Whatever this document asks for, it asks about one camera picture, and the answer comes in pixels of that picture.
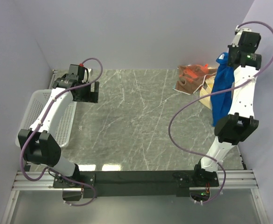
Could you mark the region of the blue towel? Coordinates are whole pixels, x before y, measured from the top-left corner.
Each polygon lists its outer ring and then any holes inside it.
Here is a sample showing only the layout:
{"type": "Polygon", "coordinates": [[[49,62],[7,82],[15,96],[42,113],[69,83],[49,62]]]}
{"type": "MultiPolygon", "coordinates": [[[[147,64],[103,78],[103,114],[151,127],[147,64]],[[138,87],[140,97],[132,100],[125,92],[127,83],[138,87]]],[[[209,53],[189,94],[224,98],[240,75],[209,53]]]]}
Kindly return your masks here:
{"type": "MultiPolygon", "coordinates": [[[[216,60],[219,64],[217,73],[215,75],[212,93],[230,89],[234,83],[234,69],[227,65],[228,63],[227,52],[223,52],[216,60]]],[[[212,105],[212,117],[213,126],[215,127],[217,122],[225,117],[230,111],[232,104],[231,91],[212,95],[210,97],[212,105]]]]}

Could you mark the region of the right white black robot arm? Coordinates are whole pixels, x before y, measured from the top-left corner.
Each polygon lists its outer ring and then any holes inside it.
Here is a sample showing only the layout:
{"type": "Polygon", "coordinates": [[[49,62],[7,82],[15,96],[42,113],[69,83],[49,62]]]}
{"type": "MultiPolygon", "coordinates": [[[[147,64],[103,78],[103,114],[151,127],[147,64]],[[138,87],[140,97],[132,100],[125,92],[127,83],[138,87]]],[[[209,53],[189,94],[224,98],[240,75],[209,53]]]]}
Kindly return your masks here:
{"type": "Polygon", "coordinates": [[[254,118],[253,97],[255,75],[261,67],[262,56],[255,51],[261,36],[250,28],[240,29],[228,46],[227,65],[234,69],[234,85],[231,108],[215,126],[215,140],[207,155],[194,168],[192,181],[196,186],[218,186],[218,162],[239,142],[246,140],[258,127],[254,118]]]}

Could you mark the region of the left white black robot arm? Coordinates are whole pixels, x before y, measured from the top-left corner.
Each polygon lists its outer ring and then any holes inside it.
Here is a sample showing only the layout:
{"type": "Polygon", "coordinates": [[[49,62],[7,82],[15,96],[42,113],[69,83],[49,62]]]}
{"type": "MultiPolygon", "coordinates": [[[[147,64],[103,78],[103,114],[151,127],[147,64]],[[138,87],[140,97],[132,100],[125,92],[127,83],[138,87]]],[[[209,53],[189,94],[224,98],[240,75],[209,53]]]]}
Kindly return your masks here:
{"type": "Polygon", "coordinates": [[[99,81],[89,81],[89,70],[83,63],[71,64],[68,73],[53,83],[50,97],[35,122],[18,133],[21,171],[25,171],[24,161],[45,165],[63,176],[69,187],[78,186],[81,181],[78,165],[62,156],[54,135],[70,103],[97,103],[98,95],[99,81]]]}

